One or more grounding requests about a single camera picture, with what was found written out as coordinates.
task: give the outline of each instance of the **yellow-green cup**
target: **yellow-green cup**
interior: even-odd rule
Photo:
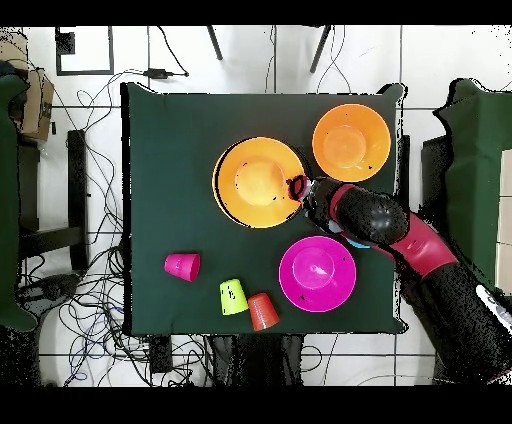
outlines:
[[[220,285],[222,315],[233,315],[249,309],[240,280],[224,281]]]

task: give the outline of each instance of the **pink plate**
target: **pink plate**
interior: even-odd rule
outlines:
[[[340,306],[352,293],[356,264],[341,243],[329,237],[306,237],[283,255],[279,282],[297,308],[327,312]]]

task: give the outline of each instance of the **green tablecloth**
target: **green tablecloth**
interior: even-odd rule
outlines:
[[[447,104],[435,114],[453,145],[445,176],[449,234],[483,273],[476,272],[481,282],[493,287],[501,155],[512,149],[512,94],[456,80]]]
[[[16,75],[0,77],[0,325],[33,330],[36,319],[14,296],[18,281],[19,213],[18,137],[8,114],[11,99],[28,88]]]
[[[303,214],[274,228],[242,227],[222,213],[211,187],[222,152],[255,136],[290,144],[306,158],[313,176],[322,175],[312,153],[313,130],[325,112],[344,103],[376,110],[394,140],[402,86],[360,96],[160,95],[133,83],[122,89],[125,112],[128,108],[123,119],[129,119],[123,122],[124,135],[130,135],[130,146],[124,143],[123,148],[130,149],[132,293],[126,300],[127,309],[131,302],[133,334],[252,332],[248,312],[221,314],[219,284],[230,278],[241,280],[247,297],[269,294],[281,321],[267,331],[403,331],[393,318],[393,264],[384,255],[348,246],[358,274],[351,297],[327,313],[302,311],[282,293],[278,266],[291,244],[319,230]],[[363,186],[393,192],[395,152],[393,142],[387,163]],[[173,252],[201,253],[194,283],[164,271],[164,259]]]

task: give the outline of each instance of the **orange plate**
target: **orange plate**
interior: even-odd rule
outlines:
[[[391,149],[384,119],[367,106],[341,105],[327,112],[313,133],[320,168],[340,181],[363,181],[382,168]]]
[[[300,208],[288,197],[286,180],[304,173],[299,157],[286,144],[250,138],[232,145],[215,164],[213,194],[222,211],[238,224],[273,227]]]

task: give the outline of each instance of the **magenta cup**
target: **magenta cup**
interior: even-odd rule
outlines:
[[[169,274],[191,283],[199,274],[200,262],[197,253],[173,253],[165,259],[164,269]]]

